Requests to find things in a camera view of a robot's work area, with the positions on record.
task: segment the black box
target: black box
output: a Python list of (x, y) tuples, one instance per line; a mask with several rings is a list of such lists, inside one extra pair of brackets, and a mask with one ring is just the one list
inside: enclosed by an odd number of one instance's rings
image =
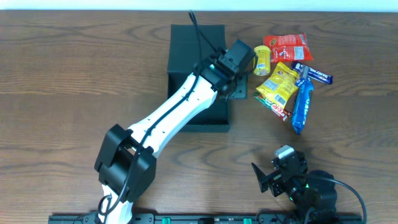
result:
[[(215, 47), (226, 49), (224, 25), (199, 26), (199, 29)], [(213, 49), (201, 37), (202, 57), (213, 53)], [(172, 25), (169, 64), (167, 75), (170, 98), (192, 73), (194, 63), (199, 61), (199, 48), (193, 25)], [(181, 131), (188, 132), (228, 132), (229, 100), (216, 99), (206, 110), (192, 118)]]

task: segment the red package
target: red package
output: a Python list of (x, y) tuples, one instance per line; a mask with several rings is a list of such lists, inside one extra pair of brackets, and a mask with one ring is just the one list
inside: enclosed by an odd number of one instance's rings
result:
[(271, 62), (313, 60), (305, 34), (266, 36), (264, 45), (271, 49)]

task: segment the yellow can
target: yellow can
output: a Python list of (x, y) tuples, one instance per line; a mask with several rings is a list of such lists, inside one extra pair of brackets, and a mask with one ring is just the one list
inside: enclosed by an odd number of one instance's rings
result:
[(256, 47), (254, 51), (258, 57), (254, 74), (259, 76), (268, 75), (271, 70), (271, 50), (267, 46), (261, 45)]

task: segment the white backdrop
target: white backdrop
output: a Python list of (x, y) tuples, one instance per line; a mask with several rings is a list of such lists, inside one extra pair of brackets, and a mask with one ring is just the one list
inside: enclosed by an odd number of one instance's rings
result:
[(0, 0), (0, 9), (398, 12), (398, 0)]

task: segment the yellow snack bag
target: yellow snack bag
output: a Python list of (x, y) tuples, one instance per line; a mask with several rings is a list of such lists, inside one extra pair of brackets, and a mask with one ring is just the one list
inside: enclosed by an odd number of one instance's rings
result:
[(298, 78), (300, 78), (300, 75), (297, 72), (279, 62), (271, 77), (257, 87), (256, 90), (265, 98), (284, 109), (287, 100), (298, 89), (295, 85), (295, 81)]

